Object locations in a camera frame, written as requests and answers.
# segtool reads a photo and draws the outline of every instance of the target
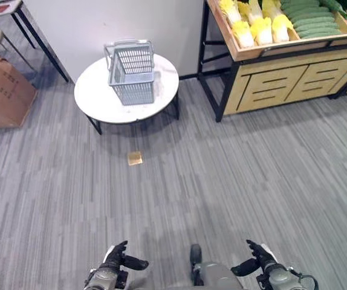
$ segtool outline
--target white wall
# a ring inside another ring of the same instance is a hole
[[[76,81],[103,57],[103,44],[150,39],[179,75],[196,72],[203,0],[25,0],[51,47]]]

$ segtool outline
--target black metal frame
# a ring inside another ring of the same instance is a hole
[[[171,105],[171,104],[173,105],[173,107],[175,109],[175,115],[171,115],[170,113],[165,111],[165,109],[167,109],[169,107],[169,105]],[[108,122],[102,122],[102,121],[96,120],[96,119],[94,119],[94,118],[92,118],[92,117],[90,117],[90,116],[88,116],[86,114],[85,115],[88,117],[88,120],[93,125],[94,129],[98,132],[98,134],[102,135],[102,129],[101,129],[101,124],[102,123],[113,124],[113,125],[125,125],[125,124],[138,123],[138,122],[141,122],[141,121],[148,120],[148,119],[156,116],[160,112],[164,112],[167,115],[171,116],[172,118],[176,118],[177,120],[179,120],[179,118],[180,118],[179,92],[177,92],[175,94],[175,97],[172,99],[172,101],[166,107],[164,107],[162,110],[156,112],[156,114],[154,114],[154,115],[152,115],[152,116],[150,116],[148,118],[142,119],[142,120],[136,120],[134,122],[129,122],[129,123],[108,123]]]
[[[210,102],[210,105],[212,109],[214,110],[215,116],[216,116],[216,122],[220,122],[223,118],[224,111],[226,109],[227,102],[230,97],[230,93],[232,91],[236,75],[238,73],[239,67],[241,65],[247,65],[251,63],[259,63],[259,62],[268,62],[270,60],[275,60],[275,59],[283,59],[287,57],[297,57],[297,56],[303,56],[307,54],[313,54],[313,53],[323,53],[323,52],[328,52],[328,51],[335,51],[335,50],[346,50],[347,49],[347,44],[346,45],[336,45],[336,46],[331,46],[332,42],[337,40],[337,39],[331,39],[331,40],[315,40],[312,42],[306,43],[307,45],[311,45],[314,43],[323,43],[327,41],[328,43],[326,44],[325,47],[320,47],[320,48],[313,48],[313,49],[308,49],[308,50],[299,50],[299,51],[292,51],[290,53],[282,53],[282,54],[273,54],[270,56],[266,56],[266,53],[269,51],[274,51],[286,47],[295,47],[298,45],[301,45],[299,43],[286,43],[285,45],[279,46],[279,47],[269,47],[267,49],[264,49],[261,54],[259,55],[258,58],[255,59],[249,59],[249,60],[241,60],[238,62],[233,62],[230,72],[229,72],[229,77],[228,81],[225,84],[224,92],[222,95],[222,99],[220,103],[216,101],[215,96],[213,95],[210,87],[208,86],[206,82],[205,76],[218,76],[221,73],[226,72],[226,69],[216,69],[214,71],[203,71],[203,65],[207,62],[211,62],[217,59],[220,59],[222,57],[226,57],[230,55],[230,53],[224,53],[220,54],[215,57],[211,57],[209,59],[204,59],[204,53],[206,50],[206,46],[211,46],[211,45],[225,45],[225,42],[223,40],[207,40],[207,29],[209,26],[209,17],[210,17],[210,8],[207,3],[207,0],[204,0],[203,2],[203,18],[202,18],[202,27],[201,27],[201,37],[200,37],[200,45],[199,45],[199,60],[198,60],[198,72],[197,72],[197,78],[200,81],[200,84],[203,87],[203,90],[206,94],[207,99]],[[338,98],[342,95],[345,95],[347,92],[347,83],[338,91],[338,93],[329,95],[327,97],[333,99],[333,98]]]
[[[14,19],[16,25],[19,27],[19,29],[22,31],[23,35],[26,37],[30,45],[35,48],[34,44],[32,43],[31,39],[28,37],[27,32],[24,30],[22,24],[19,22],[18,18],[16,17],[15,14],[19,15],[21,18],[22,22],[25,24],[25,26],[28,28],[30,33],[33,35],[35,40],[38,42],[39,46],[42,48],[50,62],[54,65],[54,67],[58,70],[59,74],[63,77],[63,79],[66,82],[69,82],[69,78],[66,76],[66,74],[62,71],[62,68],[59,66],[57,63],[57,60],[54,58],[54,56],[51,54],[51,52],[48,50],[46,45],[43,43],[42,39],[39,37],[39,35],[36,33],[35,29],[31,25],[30,21],[27,19],[26,15],[24,15],[22,11],[22,4],[16,9],[14,13],[11,14],[12,18]]]

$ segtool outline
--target gray carpet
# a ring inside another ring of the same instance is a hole
[[[191,243],[233,266],[250,257],[252,238],[322,290],[347,290],[347,97],[216,124],[192,79],[180,83],[180,121],[104,124],[101,137],[43,52],[10,18],[0,27],[39,74],[6,57],[40,89],[24,126],[0,129],[0,289],[82,289],[124,239],[128,254],[151,262],[130,280],[189,285]],[[135,150],[144,163],[129,167]],[[258,289],[254,275],[242,282]]]

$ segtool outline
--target basket handle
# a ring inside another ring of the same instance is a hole
[[[109,59],[112,59],[112,54],[109,51],[109,48],[114,48],[117,45],[132,45],[132,44],[150,44],[151,45],[151,56],[153,59],[154,56],[154,48],[152,46],[152,42],[150,40],[146,40],[146,39],[141,39],[141,40],[137,40],[137,39],[123,39],[123,40],[118,40],[116,42],[113,42],[111,44],[105,44],[103,46],[103,52],[105,54],[105,59],[106,59],[106,67],[108,68],[108,70],[110,71],[110,65],[109,65]]]

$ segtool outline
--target cucumber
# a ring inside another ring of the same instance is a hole
[[[293,24],[294,28],[298,28],[300,26],[306,25],[306,24],[320,24],[320,23],[327,23],[327,22],[335,22],[335,17],[317,17],[317,18],[308,18],[308,19],[302,19],[298,20]]]
[[[331,12],[311,12],[311,13],[304,13],[300,14],[296,17],[290,18],[290,21],[292,23],[297,22],[298,20],[302,19],[311,19],[311,18],[318,18],[318,17],[333,17],[333,14]]]
[[[329,12],[329,9],[327,7],[307,7],[305,9],[294,11],[288,14],[288,18],[291,19],[305,13],[313,13],[313,12]]]
[[[320,3],[324,6],[327,6],[331,10],[346,14],[346,11],[344,11],[343,7],[336,0],[320,0]]]
[[[318,34],[318,33],[334,33],[334,35],[336,35],[336,33],[338,31],[339,31],[339,29],[337,29],[337,28],[328,28],[328,27],[313,28],[313,29],[299,32],[299,36],[301,38],[304,38],[306,36],[310,36],[312,34]]]
[[[318,2],[308,2],[308,3],[304,3],[304,4],[297,4],[297,5],[283,5],[281,7],[282,11],[284,11],[284,13],[286,15],[293,13],[295,11],[299,11],[301,9],[305,9],[308,7],[318,7],[319,3]]]
[[[341,32],[338,30],[336,33],[334,32],[321,32],[321,33],[313,33],[309,36],[301,37],[302,39],[308,39],[308,38],[315,38],[315,37],[324,37],[324,36],[333,36],[333,35],[340,35]]]
[[[318,1],[318,0],[281,0],[281,4],[298,4],[298,3],[307,3],[307,2],[312,2],[312,1]]]
[[[337,25],[336,22],[324,22],[324,23],[308,23],[308,24],[305,24],[305,25],[301,25],[301,26],[298,26],[297,28],[295,28],[295,31],[296,32],[301,32],[301,31],[307,31],[307,30],[310,30],[310,29],[315,29],[315,28],[339,28],[339,26]]]

